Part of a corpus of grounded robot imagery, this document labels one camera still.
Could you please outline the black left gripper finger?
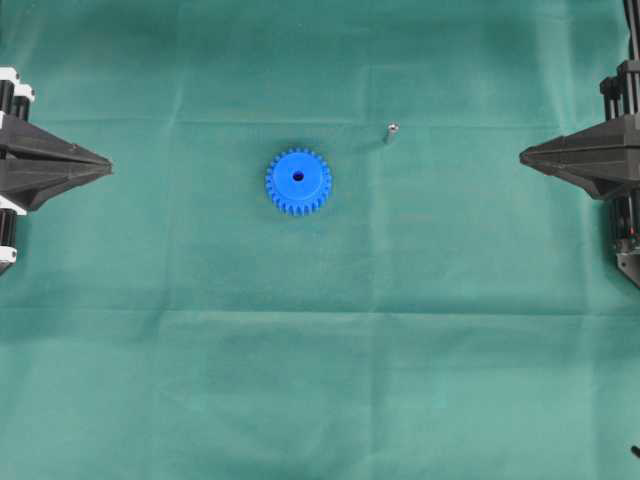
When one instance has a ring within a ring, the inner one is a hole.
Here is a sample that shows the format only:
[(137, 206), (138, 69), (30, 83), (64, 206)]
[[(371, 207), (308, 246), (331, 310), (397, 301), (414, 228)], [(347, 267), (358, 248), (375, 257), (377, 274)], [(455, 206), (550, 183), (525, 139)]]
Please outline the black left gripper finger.
[(110, 163), (7, 162), (1, 167), (1, 196), (36, 211), (49, 199), (111, 173)]
[(3, 117), (1, 148), (19, 158), (47, 159), (84, 164), (109, 164), (110, 161), (75, 143), (69, 143), (17, 117)]

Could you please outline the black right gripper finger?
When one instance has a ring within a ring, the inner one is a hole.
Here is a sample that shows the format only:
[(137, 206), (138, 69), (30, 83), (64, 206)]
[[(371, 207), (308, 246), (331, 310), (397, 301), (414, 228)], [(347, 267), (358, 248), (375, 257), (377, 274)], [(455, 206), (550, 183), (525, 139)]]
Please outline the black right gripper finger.
[(530, 167), (552, 170), (567, 168), (639, 169), (639, 136), (613, 135), (563, 136), (529, 147), (520, 161)]
[(629, 182), (589, 176), (584, 177), (565, 170), (554, 170), (550, 168), (538, 168), (538, 171), (547, 176), (559, 178), (584, 190), (594, 200), (608, 201), (639, 189), (638, 181)]

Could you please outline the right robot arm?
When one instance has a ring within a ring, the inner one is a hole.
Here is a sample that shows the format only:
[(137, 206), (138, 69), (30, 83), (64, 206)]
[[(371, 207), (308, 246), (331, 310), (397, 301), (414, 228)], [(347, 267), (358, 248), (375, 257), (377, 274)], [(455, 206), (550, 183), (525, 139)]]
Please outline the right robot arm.
[(639, 3), (623, 3), (629, 57), (600, 82), (605, 121), (529, 147), (520, 163), (609, 206), (618, 270), (639, 284)]

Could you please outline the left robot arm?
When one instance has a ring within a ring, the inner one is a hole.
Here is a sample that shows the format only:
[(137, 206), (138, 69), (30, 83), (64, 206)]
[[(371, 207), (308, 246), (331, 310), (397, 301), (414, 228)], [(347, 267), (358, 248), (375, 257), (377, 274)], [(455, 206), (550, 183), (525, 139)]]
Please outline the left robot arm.
[(11, 66), (1, 68), (1, 271), (18, 258), (18, 218), (48, 200), (112, 173), (110, 160), (34, 125), (36, 95)]

